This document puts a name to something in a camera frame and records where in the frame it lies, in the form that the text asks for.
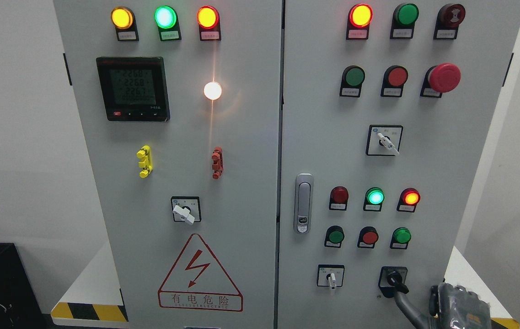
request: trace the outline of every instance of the white switch handle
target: white switch handle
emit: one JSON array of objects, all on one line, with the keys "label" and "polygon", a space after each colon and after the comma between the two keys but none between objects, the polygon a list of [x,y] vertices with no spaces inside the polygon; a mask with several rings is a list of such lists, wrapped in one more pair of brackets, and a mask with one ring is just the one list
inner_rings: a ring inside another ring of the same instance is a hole
[{"label": "white switch handle", "polygon": [[176,205],[172,209],[172,212],[179,215],[181,219],[189,225],[193,225],[193,223],[195,223],[195,217],[191,215],[191,211],[189,209],[182,208],[181,206]]},{"label": "white switch handle", "polygon": [[382,134],[382,133],[377,133],[377,136],[380,138],[380,143],[387,150],[389,150],[390,152],[394,153],[395,156],[399,156],[400,155],[400,152],[398,152],[398,150],[396,149],[396,146],[394,146],[394,144],[392,144],[392,141],[388,137],[385,137],[384,134]]},{"label": "white switch handle", "polygon": [[335,273],[329,273],[327,275],[327,281],[329,281],[329,288],[331,288],[331,292],[337,288],[337,281],[335,280]]}]

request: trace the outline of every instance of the white indicator light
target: white indicator light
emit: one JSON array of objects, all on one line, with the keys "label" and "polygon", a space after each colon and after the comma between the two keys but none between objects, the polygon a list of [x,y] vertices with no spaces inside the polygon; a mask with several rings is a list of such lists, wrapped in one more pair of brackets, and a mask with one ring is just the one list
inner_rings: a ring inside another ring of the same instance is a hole
[{"label": "white indicator light", "polygon": [[220,98],[221,92],[221,85],[216,83],[215,81],[211,81],[210,83],[205,85],[205,88],[203,88],[203,94],[205,94],[205,97],[209,98],[212,101]]}]

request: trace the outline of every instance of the yellow terminal block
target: yellow terminal block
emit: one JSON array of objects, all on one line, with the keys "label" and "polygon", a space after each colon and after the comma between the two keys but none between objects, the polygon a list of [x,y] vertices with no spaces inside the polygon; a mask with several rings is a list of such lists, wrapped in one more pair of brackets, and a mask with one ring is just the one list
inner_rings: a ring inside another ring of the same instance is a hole
[{"label": "yellow terminal block", "polygon": [[138,167],[142,169],[140,171],[140,177],[145,178],[152,172],[152,156],[150,152],[150,147],[148,145],[142,146],[138,152],[136,152],[136,157],[139,159]]}]

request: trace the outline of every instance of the yellow and black hazard stripe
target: yellow and black hazard stripe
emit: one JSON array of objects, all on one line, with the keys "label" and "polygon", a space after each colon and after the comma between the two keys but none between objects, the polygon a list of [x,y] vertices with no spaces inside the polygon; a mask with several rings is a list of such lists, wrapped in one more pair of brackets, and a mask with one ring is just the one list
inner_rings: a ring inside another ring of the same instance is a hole
[{"label": "yellow and black hazard stripe", "polygon": [[492,318],[492,329],[520,329],[520,324],[512,318]]},{"label": "yellow and black hazard stripe", "polygon": [[128,322],[126,307],[123,305],[79,304],[59,302],[50,313],[53,318],[74,318],[78,320]]}]

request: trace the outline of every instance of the gray metal panel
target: gray metal panel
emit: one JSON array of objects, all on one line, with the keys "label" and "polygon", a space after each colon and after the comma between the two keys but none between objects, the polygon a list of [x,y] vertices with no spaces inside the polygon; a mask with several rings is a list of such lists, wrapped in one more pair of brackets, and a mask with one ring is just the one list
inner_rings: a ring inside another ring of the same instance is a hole
[{"label": "gray metal panel", "polygon": [[[391,16],[401,0],[370,2],[369,40],[345,40],[349,9],[357,2],[287,0],[281,185],[280,328],[406,328],[394,301],[379,297],[382,266],[406,266],[411,300],[425,310],[429,288],[442,281],[471,188],[483,142],[520,24],[520,0],[463,1],[467,9],[456,40],[433,40],[445,4],[416,2],[420,17],[412,40],[390,40]],[[419,97],[431,66],[451,62],[462,81],[441,99]],[[381,98],[390,65],[408,69],[402,98]],[[339,97],[343,69],[359,65],[366,79],[360,98]],[[371,124],[403,125],[397,158],[366,156]],[[312,223],[297,234],[295,177],[311,173]],[[328,210],[329,193],[349,190],[347,211]],[[370,187],[386,194],[381,212],[364,212]],[[415,213],[397,212],[400,193],[421,193]],[[340,249],[325,248],[327,228],[345,231]],[[377,229],[374,249],[356,248],[360,230]],[[398,227],[413,234],[407,250],[390,250]],[[316,286],[318,264],[345,265],[335,295]]]},{"label": "gray metal panel", "polygon": [[[132,328],[272,327],[281,2],[54,4]],[[123,5],[136,15],[139,42],[116,40],[109,15]],[[181,41],[160,42],[153,20],[160,5],[178,12]],[[203,5],[220,13],[220,42],[199,41],[195,14]],[[95,66],[99,56],[162,56],[170,121],[107,121]],[[213,79],[224,92],[212,106],[203,86]],[[154,163],[147,179],[138,177],[135,155],[143,144],[151,146]],[[224,150],[225,171],[218,180],[211,178],[215,146]],[[203,221],[192,227],[174,223],[171,196],[200,196]],[[203,237],[243,294],[243,312],[159,306],[158,289],[192,233]]]}]

